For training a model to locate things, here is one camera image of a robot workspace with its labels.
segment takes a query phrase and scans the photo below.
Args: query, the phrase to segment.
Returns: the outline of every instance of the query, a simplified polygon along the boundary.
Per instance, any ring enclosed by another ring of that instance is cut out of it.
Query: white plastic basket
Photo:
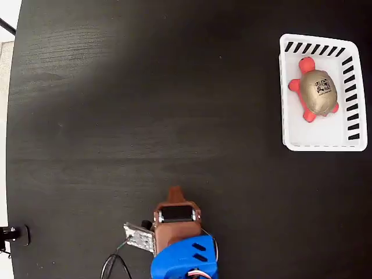
[[[339,109],[303,117],[297,93],[288,84],[300,78],[299,61],[311,56],[317,70],[325,70],[337,89]],[[367,147],[366,104],[359,52],[349,41],[284,34],[280,38],[280,86],[283,144],[292,151],[363,151]]]

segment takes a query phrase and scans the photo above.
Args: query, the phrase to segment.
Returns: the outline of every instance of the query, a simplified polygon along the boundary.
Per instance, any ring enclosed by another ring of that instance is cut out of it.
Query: black table
[[[370,11],[24,1],[6,177],[9,221],[33,243],[12,248],[15,278],[98,278],[123,223],[176,184],[219,242],[221,278],[371,278],[372,148],[290,152],[278,71],[284,33],[355,42],[372,123]],[[149,278],[150,253],[122,255]]]

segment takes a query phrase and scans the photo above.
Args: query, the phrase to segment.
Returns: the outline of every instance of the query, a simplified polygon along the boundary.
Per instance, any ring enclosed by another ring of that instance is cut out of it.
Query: brown gripper part
[[[168,203],[185,202],[184,194],[180,186],[173,186],[169,189]]]
[[[195,221],[174,223],[159,222],[159,211],[161,211],[162,208],[185,205],[191,206],[194,209],[196,215]],[[186,201],[180,186],[171,187],[169,189],[168,201],[158,204],[154,211],[156,253],[160,253],[175,242],[201,235],[201,214],[200,208],[194,202]]]

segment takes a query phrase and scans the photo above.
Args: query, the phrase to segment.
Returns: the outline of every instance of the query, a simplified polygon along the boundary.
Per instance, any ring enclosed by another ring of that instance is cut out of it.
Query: white floor
[[[17,28],[19,10],[22,0],[0,0],[0,18]],[[8,226],[6,207],[5,180],[5,142],[6,113],[8,111],[8,93],[10,68],[12,67],[13,46],[15,37],[0,27],[0,227]],[[7,254],[0,254],[0,278],[14,279],[12,260]]]
[[[0,18],[14,28],[17,28],[21,2],[22,0],[0,0]],[[0,42],[9,41],[14,41],[14,36],[0,27]]]
[[[8,211],[6,208],[5,180],[5,142],[6,113],[8,111],[8,93],[10,68],[12,66],[14,42],[0,42],[0,227],[8,226]],[[0,278],[13,279],[12,260],[7,254],[0,254]]]

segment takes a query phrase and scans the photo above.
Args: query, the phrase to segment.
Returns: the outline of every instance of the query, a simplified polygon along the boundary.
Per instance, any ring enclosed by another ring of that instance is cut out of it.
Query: gold turtle shell
[[[336,86],[326,71],[304,74],[300,87],[307,108],[316,115],[327,115],[337,103]]]

